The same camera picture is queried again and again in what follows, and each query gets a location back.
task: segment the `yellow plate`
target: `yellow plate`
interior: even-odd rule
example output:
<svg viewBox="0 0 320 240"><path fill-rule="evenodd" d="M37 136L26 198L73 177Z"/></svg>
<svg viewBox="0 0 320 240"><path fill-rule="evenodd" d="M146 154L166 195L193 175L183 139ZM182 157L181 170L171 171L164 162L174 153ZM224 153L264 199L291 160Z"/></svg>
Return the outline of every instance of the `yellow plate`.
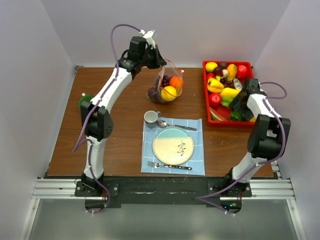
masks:
<svg viewBox="0 0 320 240"><path fill-rule="evenodd" d="M155 156L169 165L179 165L188 161L194 152L194 147L194 141L189 133L175 126L162 129L152 142Z"/></svg>

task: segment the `fork handle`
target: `fork handle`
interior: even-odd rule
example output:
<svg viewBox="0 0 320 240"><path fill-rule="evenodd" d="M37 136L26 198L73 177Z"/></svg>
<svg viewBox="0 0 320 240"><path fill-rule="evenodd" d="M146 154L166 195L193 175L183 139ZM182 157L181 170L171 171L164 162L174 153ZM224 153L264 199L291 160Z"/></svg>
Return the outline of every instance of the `fork handle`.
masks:
<svg viewBox="0 0 320 240"><path fill-rule="evenodd" d="M192 170L192 167L189 166L178 166L178 165L167 165L163 164L165 168L171 168L171 169L183 169L183 170Z"/></svg>

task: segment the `green bell pepper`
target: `green bell pepper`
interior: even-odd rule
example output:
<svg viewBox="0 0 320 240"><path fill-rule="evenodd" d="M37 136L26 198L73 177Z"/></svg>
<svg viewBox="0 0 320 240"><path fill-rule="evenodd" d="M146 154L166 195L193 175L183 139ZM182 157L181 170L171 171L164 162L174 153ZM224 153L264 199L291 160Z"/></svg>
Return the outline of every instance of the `green bell pepper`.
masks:
<svg viewBox="0 0 320 240"><path fill-rule="evenodd" d="M224 96L221 100L221 105L229 108L229 104L232 102L233 98L229 96Z"/></svg>
<svg viewBox="0 0 320 240"><path fill-rule="evenodd" d="M244 117L237 111L233 111L229 115L229 120L230 121L242 121Z"/></svg>

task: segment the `grapes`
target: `grapes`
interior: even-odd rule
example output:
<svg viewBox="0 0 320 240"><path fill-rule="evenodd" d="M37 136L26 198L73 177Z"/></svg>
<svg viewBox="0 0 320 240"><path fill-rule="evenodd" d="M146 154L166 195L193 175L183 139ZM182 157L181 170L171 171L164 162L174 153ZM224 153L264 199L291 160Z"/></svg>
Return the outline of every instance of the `grapes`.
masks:
<svg viewBox="0 0 320 240"><path fill-rule="evenodd" d="M227 81L227 82L226 82L226 85L227 85L228 88L232 88L232 89L235 88L234 81Z"/></svg>
<svg viewBox="0 0 320 240"><path fill-rule="evenodd" d="M170 79L171 77L169 77L168 75L164 75L161 81L161 87L167 87L170 85Z"/></svg>
<svg viewBox="0 0 320 240"><path fill-rule="evenodd" d="M220 83L226 84L226 83L227 83L227 79L226 79L226 78L221 78L221 79L220 79Z"/></svg>

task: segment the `table surface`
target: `table surface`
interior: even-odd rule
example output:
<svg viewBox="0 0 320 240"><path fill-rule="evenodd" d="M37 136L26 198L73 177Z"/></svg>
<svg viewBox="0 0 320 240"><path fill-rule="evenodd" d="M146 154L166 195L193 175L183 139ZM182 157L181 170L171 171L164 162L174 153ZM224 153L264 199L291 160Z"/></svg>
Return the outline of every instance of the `table surface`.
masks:
<svg viewBox="0 0 320 240"><path fill-rule="evenodd" d="M78 68L56 141L48 176L79 176L86 165L87 146L72 152L81 130L78 101L82 93L96 95L109 79L113 68ZM167 118L202 119L205 175L221 177L236 166L247 152L250 129L209 127L202 68L184 69L183 94L169 103L146 99L146 91L158 69L143 68L115 102L111 117L114 129L104 151L104 174L108 176L148 176L140 173L143 116L146 111L161 111ZM269 164L256 177L273 177Z"/></svg>

